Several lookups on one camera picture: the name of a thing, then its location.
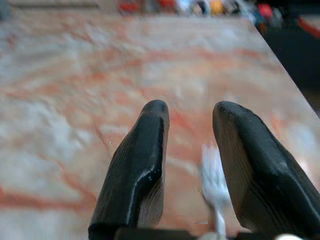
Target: plastic fork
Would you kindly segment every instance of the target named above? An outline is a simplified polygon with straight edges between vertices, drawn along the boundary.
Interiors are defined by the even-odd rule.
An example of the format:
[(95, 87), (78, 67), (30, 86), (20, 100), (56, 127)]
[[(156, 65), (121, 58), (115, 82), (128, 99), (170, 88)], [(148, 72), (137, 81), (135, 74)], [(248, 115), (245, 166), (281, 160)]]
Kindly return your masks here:
[(224, 210), (231, 204), (230, 195), (222, 168), (219, 149), (213, 145), (202, 146), (202, 193), (210, 209), (214, 210), (215, 231), (226, 235)]

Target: dark floor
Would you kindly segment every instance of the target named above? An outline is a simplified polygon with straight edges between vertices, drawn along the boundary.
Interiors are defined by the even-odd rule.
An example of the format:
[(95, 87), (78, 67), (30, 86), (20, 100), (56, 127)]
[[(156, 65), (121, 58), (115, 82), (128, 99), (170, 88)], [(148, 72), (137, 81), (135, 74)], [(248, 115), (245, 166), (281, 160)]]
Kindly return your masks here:
[(320, 39), (303, 30), (297, 20), (287, 21), (282, 29), (270, 29), (263, 37), (314, 111), (320, 113)]

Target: marble surface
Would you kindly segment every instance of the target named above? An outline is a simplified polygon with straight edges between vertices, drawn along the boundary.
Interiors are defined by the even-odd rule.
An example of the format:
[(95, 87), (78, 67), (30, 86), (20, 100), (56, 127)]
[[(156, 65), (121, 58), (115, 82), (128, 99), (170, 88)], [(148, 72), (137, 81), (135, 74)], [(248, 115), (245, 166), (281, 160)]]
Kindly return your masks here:
[(154, 99), (170, 114), (158, 228), (212, 230), (198, 167), (221, 100), (258, 114), (320, 189), (319, 118), (249, 21), (33, 12), (0, 25), (0, 239), (87, 239), (111, 157)]

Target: marble table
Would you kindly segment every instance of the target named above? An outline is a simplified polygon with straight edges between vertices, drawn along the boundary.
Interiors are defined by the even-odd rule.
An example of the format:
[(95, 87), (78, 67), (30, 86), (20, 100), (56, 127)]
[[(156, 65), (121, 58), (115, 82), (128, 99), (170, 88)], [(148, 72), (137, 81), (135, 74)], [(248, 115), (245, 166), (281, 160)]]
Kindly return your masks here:
[(33, 12), (0, 25), (0, 239), (87, 239), (112, 155), (154, 99), (170, 114), (157, 228), (212, 229), (199, 165), (222, 100), (258, 114), (320, 189), (319, 118), (249, 21)]

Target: white object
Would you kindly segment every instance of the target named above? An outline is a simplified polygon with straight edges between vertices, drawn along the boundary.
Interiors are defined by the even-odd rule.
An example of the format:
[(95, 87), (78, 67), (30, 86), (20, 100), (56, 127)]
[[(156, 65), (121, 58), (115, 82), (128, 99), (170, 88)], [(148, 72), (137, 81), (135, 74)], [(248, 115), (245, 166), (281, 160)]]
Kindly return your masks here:
[(202, 146), (202, 193), (214, 209), (217, 234), (226, 235), (224, 210), (231, 205), (231, 199), (223, 171), (219, 149), (213, 145)]

